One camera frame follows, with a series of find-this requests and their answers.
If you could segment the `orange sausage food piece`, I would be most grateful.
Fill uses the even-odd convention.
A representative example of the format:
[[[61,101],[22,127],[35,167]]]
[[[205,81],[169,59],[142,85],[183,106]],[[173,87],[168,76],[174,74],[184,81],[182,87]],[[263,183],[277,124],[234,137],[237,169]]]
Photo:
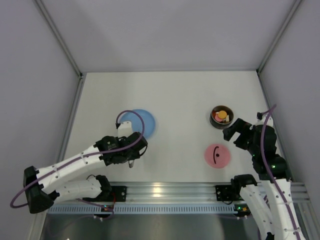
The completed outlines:
[[[228,116],[228,114],[227,114],[227,112],[224,111],[224,110],[221,110],[221,111],[218,112],[218,117],[219,117],[220,119],[225,119],[227,116]]]

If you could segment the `pink lid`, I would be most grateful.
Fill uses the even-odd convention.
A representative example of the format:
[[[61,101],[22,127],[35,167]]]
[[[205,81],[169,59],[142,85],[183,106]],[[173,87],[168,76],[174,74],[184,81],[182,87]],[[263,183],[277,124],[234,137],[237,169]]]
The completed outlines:
[[[231,161],[231,153],[223,144],[211,144],[204,151],[205,162],[215,169],[226,167]]]

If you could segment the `pink round food piece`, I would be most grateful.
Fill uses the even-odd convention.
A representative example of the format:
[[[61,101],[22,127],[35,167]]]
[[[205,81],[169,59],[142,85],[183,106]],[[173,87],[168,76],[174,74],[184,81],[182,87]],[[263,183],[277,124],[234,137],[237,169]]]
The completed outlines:
[[[224,121],[224,119],[221,119],[219,117],[216,117],[215,120],[218,122],[218,123],[222,123]]]

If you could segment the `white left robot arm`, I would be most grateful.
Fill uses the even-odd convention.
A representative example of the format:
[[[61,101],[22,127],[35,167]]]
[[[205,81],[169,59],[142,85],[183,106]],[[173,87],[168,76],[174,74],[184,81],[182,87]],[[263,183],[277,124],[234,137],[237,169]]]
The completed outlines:
[[[62,162],[43,168],[26,168],[23,186],[29,212],[41,213],[54,204],[68,200],[108,200],[112,186],[105,175],[86,180],[77,178],[101,167],[139,159],[147,148],[148,142],[139,132],[122,137],[105,136],[85,151]]]

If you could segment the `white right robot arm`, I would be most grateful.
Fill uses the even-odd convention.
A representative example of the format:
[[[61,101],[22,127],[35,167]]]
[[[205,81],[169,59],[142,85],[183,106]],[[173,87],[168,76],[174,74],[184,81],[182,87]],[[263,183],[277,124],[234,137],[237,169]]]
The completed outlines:
[[[237,119],[223,130],[223,138],[248,151],[252,165],[265,191],[260,193],[251,174],[236,175],[231,186],[251,212],[263,240],[304,240],[291,193],[286,160],[277,154],[277,135],[272,119],[262,118],[256,124]]]

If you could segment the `steel lunch box bowl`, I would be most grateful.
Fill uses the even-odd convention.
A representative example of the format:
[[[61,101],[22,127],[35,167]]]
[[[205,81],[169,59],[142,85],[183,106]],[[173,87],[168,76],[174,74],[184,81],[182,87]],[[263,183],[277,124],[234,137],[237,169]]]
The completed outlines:
[[[229,120],[230,120],[229,123],[225,123],[225,120],[224,120],[223,122],[217,122],[217,121],[215,120],[215,118],[218,117],[218,112],[219,112],[219,111],[225,111],[225,112],[227,112],[227,115],[229,115]],[[220,129],[220,130],[223,130],[223,129],[229,127],[229,126],[232,124],[233,120],[234,120],[234,113],[233,113],[233,111],[232,111],[229,107],[227,107],[227,106],[225,106],[225,105],[217,105],[217,106],[215,106],[215,107],[211,110],[210,115],[209,115],[210,124],[211,124],[213,127],[215,127],[216,129]]]

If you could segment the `blue plate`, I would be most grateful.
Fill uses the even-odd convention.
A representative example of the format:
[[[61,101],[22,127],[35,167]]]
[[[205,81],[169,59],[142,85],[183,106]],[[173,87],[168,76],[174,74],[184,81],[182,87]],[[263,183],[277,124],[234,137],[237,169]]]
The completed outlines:
[[[143,136],[146,140],[148,140],[154,133],[156,129],[156,120],[154,116],[147,110],[144,109],[133,109],[133,112],[136,112],[143,120],[144,122],[144,133]],[[142,122],[140,118],[132,113],[132,112],[126,112],[124,113],[119,122],[123,123],[125,121],[130,121],[132,124],[132,130],[134,132],[142,132]]]

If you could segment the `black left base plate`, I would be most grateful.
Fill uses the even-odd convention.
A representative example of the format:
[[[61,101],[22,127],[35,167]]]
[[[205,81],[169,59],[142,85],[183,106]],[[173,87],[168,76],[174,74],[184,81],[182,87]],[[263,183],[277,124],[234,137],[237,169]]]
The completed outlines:
[[[85,197],[82,200],[87,202],[125,202],[127,197],[127,187],[112,186],[111,191],[108,193],[100,193],[95,198]]]

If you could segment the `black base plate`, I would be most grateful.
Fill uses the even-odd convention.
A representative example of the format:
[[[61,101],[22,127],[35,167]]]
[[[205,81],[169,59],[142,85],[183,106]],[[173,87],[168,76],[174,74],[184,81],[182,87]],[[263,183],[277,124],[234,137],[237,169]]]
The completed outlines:
[[[215,186],[216,199],[220,202],[234,202],[242,201],[240,191],[232,185],[216,185]]]
[[[95,198],[85,197],[82,200],[87,202],[125,202],[127,197],[127,187],[112,186],[111,191],[108,193],[100,193]]]

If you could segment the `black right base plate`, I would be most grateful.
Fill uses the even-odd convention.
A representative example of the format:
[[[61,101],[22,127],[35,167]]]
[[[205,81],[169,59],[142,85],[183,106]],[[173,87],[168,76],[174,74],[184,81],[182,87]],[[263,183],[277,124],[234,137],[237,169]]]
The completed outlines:
[[[216,185],[215,186],[216,199],[220,202],[234,202],[242,201],[240,191],[232,185]]]

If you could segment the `left aluminium frame post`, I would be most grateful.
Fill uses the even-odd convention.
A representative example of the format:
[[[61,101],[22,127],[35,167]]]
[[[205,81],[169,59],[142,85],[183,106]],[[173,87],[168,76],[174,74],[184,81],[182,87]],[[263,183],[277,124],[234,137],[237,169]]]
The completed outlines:
[[[78,67],[74,57],[72,56],[63,36],[61,35],[58,27],[55,24],[54,19],[52,18],[50,12],[48,11],[45,3],[43,0],[33,0],[36,8],[38,9],[40,15],[44,19],[45,23],[47,24],[49,30],[53,34],[55,40],[57,41],[60,49],[62,50],[64,56],[66,57],[67,61],[71,65],[73,71],[77,75],[79,79],[82,79],[83,73],[81,72],[80,68]]]

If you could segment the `aluminium frame post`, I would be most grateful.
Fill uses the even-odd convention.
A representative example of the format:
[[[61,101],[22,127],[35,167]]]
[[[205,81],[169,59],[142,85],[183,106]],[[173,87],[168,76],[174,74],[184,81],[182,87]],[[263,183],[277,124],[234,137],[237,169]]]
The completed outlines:
[[[304,2],[304,0],[294,0],[293,3],[291,4],[289,10],[287,11],[287,13],[284,15],[284,18],[283,18],[278,30],[276,31],[275,36],[273,37],[270,45],[268,46],[265,54],[263,55],[263,58],[259,64],[258,68],[256,69],[256,73],[258,76],[260,76],[261,73],[263,72],[265,66],[267,65],[268,61],[270,60],[273,52],[275,51],[277,45],[281,41],[283,35],[285,34],[287,28],[290,25],[292,19],[296,15],[297,11],[299,10],[299,8],[303,2]]]
[[[38,9],[40,15],[44,19],[45,23],[47,24],[49,30],[53,34],[55,40],[57,41],[60,49],[62,50],[64,56],[66,57],[67,61],[71,65],[73,71],[77,75],[79,79],[82,79],[83,73],[81,72],[80,68],[78,67],[74,57],[72,56],[63,36],[61,35],[58,27],[55,24],[54,19],[52,18],[50,12],[48,11],[45,3],[43,0],[33,0],[36,8]]]

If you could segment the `right aluminium frame post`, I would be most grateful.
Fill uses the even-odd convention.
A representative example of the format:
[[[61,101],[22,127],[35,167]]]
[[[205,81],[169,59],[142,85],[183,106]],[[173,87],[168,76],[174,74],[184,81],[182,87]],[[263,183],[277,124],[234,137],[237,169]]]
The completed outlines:
[[[273,37],[270,45],[268,46],[265,54],[263,55],[263,58],[259,64],[258,68],[256,69],[256,73],[258,76],[260,76],[261,73],[263,72],[265,66],[267,65],[268,61],[270,60],[273,52],[275,51],[277,45],[281,41],[283,35],[285,34],[287,28],[290,25],[292,19],[296,15],[297,11],[299,10],[299,8],[303,2],[304,2],[304,0],[294,0],[293,3],[291,4],[289,10],[287,11],[287,13],[284,15],[284,18],[283,18],[278,30],[276,31],[275,36]]]

